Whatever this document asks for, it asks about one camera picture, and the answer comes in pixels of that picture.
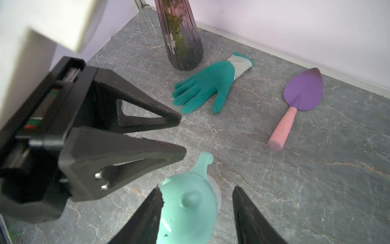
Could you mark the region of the clear plastic baby bottle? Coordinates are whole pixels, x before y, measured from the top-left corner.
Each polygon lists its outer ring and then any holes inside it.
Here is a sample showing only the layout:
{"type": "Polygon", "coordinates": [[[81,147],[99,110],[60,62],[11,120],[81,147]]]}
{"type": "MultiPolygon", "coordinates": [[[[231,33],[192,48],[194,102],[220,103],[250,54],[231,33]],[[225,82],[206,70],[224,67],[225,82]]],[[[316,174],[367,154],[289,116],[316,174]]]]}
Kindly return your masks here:
{"type": "Polygon", "coordinates": [[[210,183],[210,185],[211,185],[211,187],[213,189],[214,195],[216,197],[217,212],[220,212],[220,208],[221,208],[221,192],[220,192],[220,188],[219,188],[217,182],[210,175],[207,175],[207,177],[208,177],[208,182],[210,183]]]}

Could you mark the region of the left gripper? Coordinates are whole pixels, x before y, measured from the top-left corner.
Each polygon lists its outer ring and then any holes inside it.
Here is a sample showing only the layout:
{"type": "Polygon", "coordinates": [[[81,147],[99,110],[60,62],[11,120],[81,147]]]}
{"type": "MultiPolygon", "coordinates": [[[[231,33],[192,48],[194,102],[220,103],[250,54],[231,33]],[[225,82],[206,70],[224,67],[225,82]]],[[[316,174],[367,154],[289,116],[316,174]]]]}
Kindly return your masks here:
{"type": "Polygon", "coordinates": [[[186,156],[179,145],[89,128],[96,72],[63,57],[1,130],[3,216],[54,221],[70,196],[99,200],[186,156]]]}

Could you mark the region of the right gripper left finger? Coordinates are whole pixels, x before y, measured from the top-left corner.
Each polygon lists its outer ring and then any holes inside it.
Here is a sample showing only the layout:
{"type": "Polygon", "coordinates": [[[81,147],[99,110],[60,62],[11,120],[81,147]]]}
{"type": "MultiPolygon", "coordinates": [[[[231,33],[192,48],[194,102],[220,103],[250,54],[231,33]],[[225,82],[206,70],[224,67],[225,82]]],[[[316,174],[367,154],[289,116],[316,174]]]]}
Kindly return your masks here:
{"type": "Polygon", "coordinates": [[[155,187],[110,244],[156,244],[161,210],[164,206],[159,187],[155,187]]]}

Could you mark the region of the mint green bottle cap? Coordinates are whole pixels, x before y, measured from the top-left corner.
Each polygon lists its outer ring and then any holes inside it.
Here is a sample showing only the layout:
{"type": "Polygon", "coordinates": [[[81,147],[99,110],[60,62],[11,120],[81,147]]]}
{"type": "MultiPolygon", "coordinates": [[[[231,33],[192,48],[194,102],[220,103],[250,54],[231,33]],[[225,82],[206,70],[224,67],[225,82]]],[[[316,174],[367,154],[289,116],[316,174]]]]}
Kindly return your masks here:
{"type": "Polygon", "coordinates": [[[160,185],[161,210],[158,244],[207,244],[218,213],[217,198],[208,175],[180,173],[160,185]]]}

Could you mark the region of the green rubber glove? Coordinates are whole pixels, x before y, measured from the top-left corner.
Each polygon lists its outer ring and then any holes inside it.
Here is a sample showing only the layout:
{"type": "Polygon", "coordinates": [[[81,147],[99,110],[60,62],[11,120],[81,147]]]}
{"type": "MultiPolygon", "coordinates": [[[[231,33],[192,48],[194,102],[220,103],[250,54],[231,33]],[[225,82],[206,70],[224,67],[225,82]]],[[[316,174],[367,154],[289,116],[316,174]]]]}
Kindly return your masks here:
{"type": "Polygon", "coordinates": [[[183,114],[189,114],[216,95],[212,111],[219,113],[234,81],[253,66],[250,58],[234,52],[226,61],[216,62],[176,83],[172,93],[173,105],[180,106],[183,114]]]}

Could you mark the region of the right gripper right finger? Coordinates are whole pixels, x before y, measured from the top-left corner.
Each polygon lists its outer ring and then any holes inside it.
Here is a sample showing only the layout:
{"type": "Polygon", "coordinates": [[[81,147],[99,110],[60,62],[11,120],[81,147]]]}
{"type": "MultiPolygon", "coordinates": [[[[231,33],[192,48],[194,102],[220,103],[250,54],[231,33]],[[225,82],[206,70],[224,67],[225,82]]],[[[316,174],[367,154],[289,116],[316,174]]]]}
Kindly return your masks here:
{"type": "Polygon", "coordinates": [[[233,208],[238,243],[287,244],[239,186],[233,190],[233,208]]]}

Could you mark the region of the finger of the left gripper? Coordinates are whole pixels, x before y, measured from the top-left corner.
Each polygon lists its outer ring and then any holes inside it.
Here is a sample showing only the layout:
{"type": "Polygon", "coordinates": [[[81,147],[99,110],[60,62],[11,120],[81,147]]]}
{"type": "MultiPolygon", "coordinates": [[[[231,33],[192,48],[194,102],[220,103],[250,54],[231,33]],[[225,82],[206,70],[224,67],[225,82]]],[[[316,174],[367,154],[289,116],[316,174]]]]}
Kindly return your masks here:
{"type": "Polygon", "coordinates": [[[153,99],[129,81],[112,70],[99,68],[93,79],[95,127],[98,129],[127,134],[177,127],[182,115],[153,99]],[[128,102],[158,115],[144,118],[125,115],[123,102],[128,102]]]}

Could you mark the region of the dark purple glass vase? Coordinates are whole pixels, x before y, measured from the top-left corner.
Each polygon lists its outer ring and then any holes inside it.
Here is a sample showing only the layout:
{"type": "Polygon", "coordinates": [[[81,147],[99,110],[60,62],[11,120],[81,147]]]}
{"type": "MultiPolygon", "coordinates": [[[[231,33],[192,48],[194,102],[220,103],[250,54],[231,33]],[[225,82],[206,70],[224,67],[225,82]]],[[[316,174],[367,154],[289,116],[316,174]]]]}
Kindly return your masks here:
{"type": "Polygon", "coordinates": [[[203,58],[203,44],[188,0],[155,1],[156,10],[172,66],[194,69],[203,58]]]}

